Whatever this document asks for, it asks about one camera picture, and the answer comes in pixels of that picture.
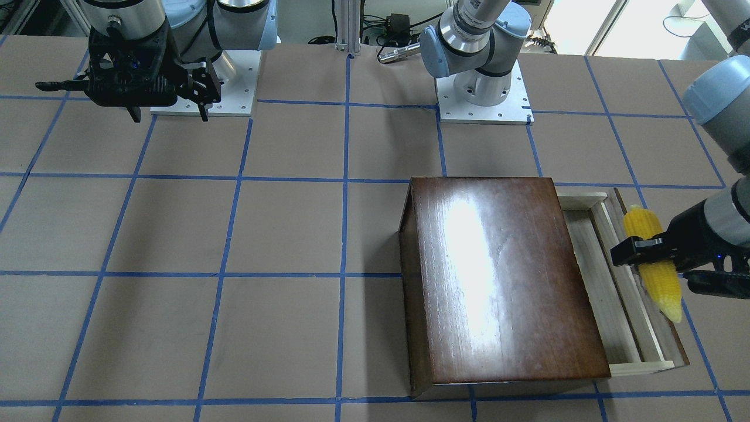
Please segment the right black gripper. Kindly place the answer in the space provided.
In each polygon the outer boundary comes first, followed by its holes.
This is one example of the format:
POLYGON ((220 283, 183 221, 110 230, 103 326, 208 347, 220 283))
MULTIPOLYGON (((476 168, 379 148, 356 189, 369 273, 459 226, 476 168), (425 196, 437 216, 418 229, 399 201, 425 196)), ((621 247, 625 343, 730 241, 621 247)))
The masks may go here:
POLYGON ((145 38, 123 41, 92 29, 86 96, 103 107, 121 107, 134 123, 141 123, 142 107, 171 106, 179 96, 196 104, 201 120, 208 122, 209 108, 221 102, 216 70, 210 59, 182 63, 175 85, 163 70, 172 44, 167 26, 145 38))

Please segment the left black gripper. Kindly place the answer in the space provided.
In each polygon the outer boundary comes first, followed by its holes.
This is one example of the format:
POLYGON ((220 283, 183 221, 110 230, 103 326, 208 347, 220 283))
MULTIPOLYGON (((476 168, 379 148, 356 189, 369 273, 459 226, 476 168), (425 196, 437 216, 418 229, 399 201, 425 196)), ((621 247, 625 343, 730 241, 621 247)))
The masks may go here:
POLYGON ((677 271, 687 280, 689 291, 748 300, 748 270, 693 270, 706 264, 718 264, 728 254, 728 243, 718 237, 707 221, 705 203, 707 201, 703 200, 674 217, 665 234, 622 240, 610 250, 612 264, 638 266, 673 259, 677 271))

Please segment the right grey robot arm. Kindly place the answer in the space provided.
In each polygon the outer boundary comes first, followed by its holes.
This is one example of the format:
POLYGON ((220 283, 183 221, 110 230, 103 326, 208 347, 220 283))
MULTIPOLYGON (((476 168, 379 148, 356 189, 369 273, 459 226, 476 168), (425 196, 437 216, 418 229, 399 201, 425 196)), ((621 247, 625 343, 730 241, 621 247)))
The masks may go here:
POLYGON ((94 104, 161 115, 249 117, 261 53, 278 43, 276 1, 82 1, 94 104))

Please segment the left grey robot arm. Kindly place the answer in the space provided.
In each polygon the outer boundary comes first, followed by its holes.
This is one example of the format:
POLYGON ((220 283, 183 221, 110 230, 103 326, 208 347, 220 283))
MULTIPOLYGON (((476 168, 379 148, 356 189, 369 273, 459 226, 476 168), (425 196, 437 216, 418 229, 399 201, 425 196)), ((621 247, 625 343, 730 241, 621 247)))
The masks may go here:
POLYGON ((438 107, 447 122, 532 125, 553 115, 592 117, 610 128, 635 189, 656 189, 636 173, 647 163, 627 146, 655 144, 665 154, 685 145, 654 131, 669 122, 704 146, 701 127, 722 149, 740 178, 678 214, 664 232, 629 234, 611 250, 616 266, 645 268, 670 262, 696 294, 748 299, 748 2, 710 1, 727 12, 735 55, 699 75, 678 96, 660 61, 579 57, 574 75, 590 82, 596 110, 574 110, 571 89, 555 104, 528 99, 518 55, 530 16, 509 1, 459 1, 420 34, 424 67, 436 80, 438 107))

